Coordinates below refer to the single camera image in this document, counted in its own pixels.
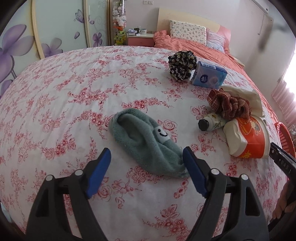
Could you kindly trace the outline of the person's right hand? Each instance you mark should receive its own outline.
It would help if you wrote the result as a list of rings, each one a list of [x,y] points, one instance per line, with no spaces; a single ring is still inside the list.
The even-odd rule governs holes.
[[[290,213],[293,212],[295,209],[295,201],[291,203],[290,205],[287,205],[287,192],[289,188],[289,183],[287,182],[280,193],[280,197],[277,200],[275,209],[273,211],[272,220],[279,219],[281,217],[282,212]]]

